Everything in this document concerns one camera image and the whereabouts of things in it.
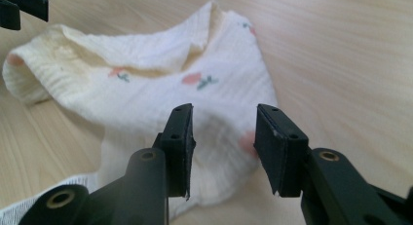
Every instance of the fabric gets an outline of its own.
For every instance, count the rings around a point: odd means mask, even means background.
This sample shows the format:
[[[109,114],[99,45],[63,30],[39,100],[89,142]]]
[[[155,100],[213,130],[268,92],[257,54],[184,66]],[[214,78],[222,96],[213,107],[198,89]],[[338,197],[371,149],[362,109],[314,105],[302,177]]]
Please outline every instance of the fabric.
[[[105,126],[98,186],[122,176],[133,152],[152,146],[174,107],[192,103],[191,198],[169,199],[171,217],[222,202],[243,185],[258,163],[256,106],[277,105],[251,23],[214,2],[148,35],[51,26],[9,53],[3,78],[25,103],[53,98]]]

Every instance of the wood grain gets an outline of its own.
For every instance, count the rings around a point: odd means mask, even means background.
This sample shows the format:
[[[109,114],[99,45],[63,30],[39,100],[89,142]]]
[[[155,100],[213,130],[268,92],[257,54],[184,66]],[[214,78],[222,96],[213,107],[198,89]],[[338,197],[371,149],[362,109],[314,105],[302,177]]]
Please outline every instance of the wood grain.
[[[22,14],[21,31],[0,29],[0,58],[54,23],[150,33],[207,1],[50,0],[49,23]],[[413,0],[216,1],[254,24],[280,108],[311,146],[341,151],[369,182],[405,196],[413,185]],[[98,168],[102,128],[53,101],[27,107],[0,88],[0,206]],[[261,169],[234,199],[173,224],[304,223],[299,201],[269,190]]]

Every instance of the black object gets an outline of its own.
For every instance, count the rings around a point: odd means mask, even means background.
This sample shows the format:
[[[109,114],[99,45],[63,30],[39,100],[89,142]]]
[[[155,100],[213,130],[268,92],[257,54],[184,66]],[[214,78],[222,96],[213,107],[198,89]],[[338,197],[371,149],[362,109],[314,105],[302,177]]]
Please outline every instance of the black object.
[[[49,20],[48,0],[0,0],[0,27],[20,30],[19,10],[38,19]]]
[[[307,224],[413,224],[413,188],[407,200],[372,187],[347,158],[310,149],[309,139],[279,108],[258,105],[254,147],[273,193],[299,197]]]
[[[169,224],[168,197],[189,198],[192,104],[174,108],[152,148],[136,151],[125,176],[89,194],[62,185],[42,195],[20,225]]]

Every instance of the light wood tabletop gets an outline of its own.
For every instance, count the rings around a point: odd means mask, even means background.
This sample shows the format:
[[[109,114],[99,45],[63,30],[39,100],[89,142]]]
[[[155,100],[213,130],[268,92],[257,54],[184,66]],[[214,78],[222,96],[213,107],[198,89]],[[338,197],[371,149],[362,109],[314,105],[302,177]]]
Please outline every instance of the light wood tabletop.
[[[2,61],[49,25],[152,33],[209,0],[49,0],[50,21],[21,13],[0,29]],[[369,182],[402,197],[413,185],[413,0],[216,0],[247,17],[280,108],[311,147],[345,154]],[[0,81],[0,207],[100,165],[103,128],[52,101],[27,106]],[[271,194],[259,169],[229,201],[172,224],[304,224],[299,199]]]

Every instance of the white cloth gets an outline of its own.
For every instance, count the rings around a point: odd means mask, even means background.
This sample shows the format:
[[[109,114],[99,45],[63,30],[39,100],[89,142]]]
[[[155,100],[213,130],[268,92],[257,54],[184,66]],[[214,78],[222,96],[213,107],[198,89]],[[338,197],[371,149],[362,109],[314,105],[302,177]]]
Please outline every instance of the white cloth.
[[[192,103],[198,144],[191,198],[170,199],[171,217],[235,193],[258,163],[256,106],[277,105],[251,23],[214,2],[149,35],[96,36],[51,26],[10,52],[3,78],[23,102],[52,97],[105,126],[99,186],[125,173],[131,153],[152,146],[173,107]]]

